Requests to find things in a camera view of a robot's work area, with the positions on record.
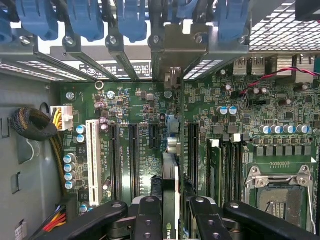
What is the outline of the short PCIe expansion slot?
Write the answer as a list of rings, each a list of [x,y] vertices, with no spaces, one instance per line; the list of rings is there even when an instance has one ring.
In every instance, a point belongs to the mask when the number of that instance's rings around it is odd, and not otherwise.
[[[149,124],[149,147],[150,149],[158,149],[160,146],[159,140],[159,125],[157,123]]]

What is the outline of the open dark PC case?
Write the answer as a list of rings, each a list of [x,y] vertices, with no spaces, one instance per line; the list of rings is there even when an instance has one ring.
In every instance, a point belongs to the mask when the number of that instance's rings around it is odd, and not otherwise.
[[[124,51],[139,80],[128,74],[109,54],[106,37],[119,32],[117,0],[98,0],[104,24],[104,37],[93,42],[73,31],[67,0],[50,0],[58,18],[58,39],[44,41],[22,26],[16,0],[0,0],[9,17],[12,43],[15,36],[37,38],[38,50],[77,70],[108,83],[159,82],[153,78],[152,28],[167,22],[166,0],[146,0],[146,39],[131,43],[123,36]],[[192,19],[182,25],[189,33],[192,24],[217,27],[218,0],[198,0]],[[245,28],[249,29],[248,53],[252,55],[320,54],[320,0],[249,0]],[[83,64],[66,53],[63,39],[81,37],[82,51],[115,75],[119,81]],[[81,217],[70,207],[67,193],[63,135],[51,117],[52,106],[63,106],[64,84],[96,83],[45,81],[0,71],[0,240],[37,240],[37,237]]]

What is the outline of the white PCI expansion slot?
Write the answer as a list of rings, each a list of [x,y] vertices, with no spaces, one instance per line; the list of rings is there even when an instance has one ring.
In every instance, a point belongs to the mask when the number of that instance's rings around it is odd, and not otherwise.
[[[100,126],[96,119],[87,120],[85,124],[89,204],[99,206],[103,199]]]

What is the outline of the metal slot cover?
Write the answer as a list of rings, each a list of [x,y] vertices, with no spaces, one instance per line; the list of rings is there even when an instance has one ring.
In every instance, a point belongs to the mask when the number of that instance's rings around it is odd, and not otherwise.
[[[139,81],[140,78],[125,53],[124,36],[119,32],[113,32],[106,37],[105,45],[108,48],[109,54],[123,67],[128,77],[133,81]]]
[[[39,51],[38,39],[20,35],[0,44],[0,71],[50,82],[97,82],[98,80]]]
[[[82,51],[81,37],[77,34],[74,36],[66,35],[62,40],[63,47],[67,54],[76,60],[88,65],[97,72],[100,72],[104,76],[108,77],[111,81],[119,81],[119,79],[109,72],[105,67],[97,63],[93,58]]]
[[[208,51],[198,58],[184,74],[184,81],[196,81],[217,72],[226,65],[245,56],[249,52],[250,30],[246,27],[242,35],[236,40],[220,43],[218,41],[218,28],[209,27]]]

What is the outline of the CPU socket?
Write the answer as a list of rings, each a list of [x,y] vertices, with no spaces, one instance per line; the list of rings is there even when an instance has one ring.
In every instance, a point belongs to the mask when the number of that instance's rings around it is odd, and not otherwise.
[[[243,201],[267,214],[316,234],[314,178],[307,165],[296,173],[261,173],[252,166],[244,182]]]

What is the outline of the green motherboard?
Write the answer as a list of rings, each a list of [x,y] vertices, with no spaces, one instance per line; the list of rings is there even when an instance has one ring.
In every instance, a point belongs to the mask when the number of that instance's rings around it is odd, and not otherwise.
[[[158,114],[160,82],[66,83],[61,88],[63,106],[73,107],[73,129],[63,134],[66,191],[71,208],[84,215],[98,206],[89,203],[86,121],[99,121],[102,201],[113,199],[109,127],[119,128],[122,198],[132,205],[137,197],[155,196],[162,203],[162,140]],[[284,84],[270,75],[260,78],[234,76],[232,66],[182,87],[184,117],[183,188],[180,190],[179,238],[189,239],[189,201],[208,195],[208,140],[219,140],[222,158],[222,207],[243,201],[249,170],[263,174],[296,173],[307,165],[313,176],[313,206],[316,235],[320,234],[320,77],[312,83]],[[189,177],[188,124],[199,124],[197,190]],[[139,129],[139,196],[132,200],[129,124]],[[149,124],[158,124],[159,148],[150,149]],[[232,143],[240,134],[243,144],[242,200],[232,200]],[[223,143],[229,142],[228,200],[223,201]]]

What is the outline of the white power connector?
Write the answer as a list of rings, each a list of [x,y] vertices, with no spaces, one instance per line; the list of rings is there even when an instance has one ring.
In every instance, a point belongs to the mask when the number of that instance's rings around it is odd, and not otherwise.
[[[51,106],[51,119],[57,130],[60,132],[71,131],[74,126],[73,107],[67,106]]]

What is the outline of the blue slot retention clip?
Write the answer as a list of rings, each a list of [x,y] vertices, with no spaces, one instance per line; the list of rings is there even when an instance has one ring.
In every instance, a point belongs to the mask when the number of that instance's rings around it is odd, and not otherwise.
[[[7,44],[13,40],[9,15],[0,7],[0,44]]]
[[[66,0],[73,31],[88,42],[104,38],[104,22],[98,0]]]
[[[218,0],[216,16],[218,41],[228,43],[243,36],[248,18],[249,0]]]
[[[116,0],[119,32],[131,43],[147,38],[146,0]]]
[[[179,24],[184,20],[191,20],[198,0],[165,0],[166,21],[171,24]]]
[[[58,18],[50,0],[16,0],[16,10],[26,31],[43,41],[58,39]]]

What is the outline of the black RAM slot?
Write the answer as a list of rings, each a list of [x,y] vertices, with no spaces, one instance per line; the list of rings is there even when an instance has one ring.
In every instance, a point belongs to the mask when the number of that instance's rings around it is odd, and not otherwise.
[[[227,202],[229,198],[229,142],[222,144],[222,178],[223,178],[223,202]]]
[[[242,200],[243,195],[243,143],[238,144],[238,192],[237,199]]]
[[[235,133],[231,137],[231,153],[232,153],[232,200],[238,200],[241,196],[241,187],[240,187],[240,180],[241,180],[241,134]]]

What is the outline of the metal I/O port block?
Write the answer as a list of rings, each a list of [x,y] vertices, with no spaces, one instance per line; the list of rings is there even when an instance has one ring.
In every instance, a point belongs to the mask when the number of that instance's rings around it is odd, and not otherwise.
[[[320,54],[249,55],[234,61],[231,72],[253,78],[270,75],[282,84],[311,84],[320,77]]]

